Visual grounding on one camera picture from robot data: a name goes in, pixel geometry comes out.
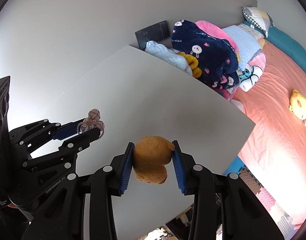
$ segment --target light blue blanket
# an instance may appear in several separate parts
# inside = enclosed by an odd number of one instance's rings
[[[260,29],[256,27],[255,29],[263,34]],[[301,46],[301,44],[275,26],[270,27],[269,36],[265,39],[290,56],[291,59],[293,59],[306,73],[306,50]]]
[[[232,25],[222,30],[235,41],[241,58],[238,67],[241,71],[245,71],[246,64],[261,52],[259,43],[252,35],[239,26]]]

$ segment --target white table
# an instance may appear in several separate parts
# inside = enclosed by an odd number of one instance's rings
[[[62,124],[98,108],[105,123],[99,141],[79,153],[77,174],[94,173],[125,152],[128,142],[157,135],[178,140],[196,163],[221,174],[236,157],[254,123],[193,77],[127,46],[87,72],[40,119]],[[34,155],[55,151],[48,143]],[[173,164],[164,184],[139,182],[131,174],[125,194],[113,197],[119,240],[133,240],[172,220],[193,203],[178,189]]]

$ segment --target yellow plush toy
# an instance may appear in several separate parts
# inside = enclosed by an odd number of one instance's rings
[[[162,184],[167,178],[164,165],[175,150],[174,144],[160,136],[143,137],[134,148],[133,168],[139,181]]]
[[[193,77],[199,78],[202,75],[202,70],[197,67],[198,66],[198,59],[190,54],[185,54],[184,52],[178,53],[178,55],[183,56],[186,61],[188,62],[190,68],[193,72]]]
[[[306,98],[297,90],[293,90],[290,99],[290,110],[301,120],[306,120]]]

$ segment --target orange bedsheet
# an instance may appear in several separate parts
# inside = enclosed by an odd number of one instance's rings
[[[235,99],[256,126],[239,157],[278,204],[293,217],[306,219],[306,126],[289,110],[294,89],[306,97],[306,73],[285,53],[267,42],[266,68],[247,93]]]

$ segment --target brown plush toy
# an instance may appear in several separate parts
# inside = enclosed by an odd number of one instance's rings
[[[167,178],[164,165],[170,163],[174,144],[160,136],[143,137],[134,148],[133,168],[139,181],[162,184]]]

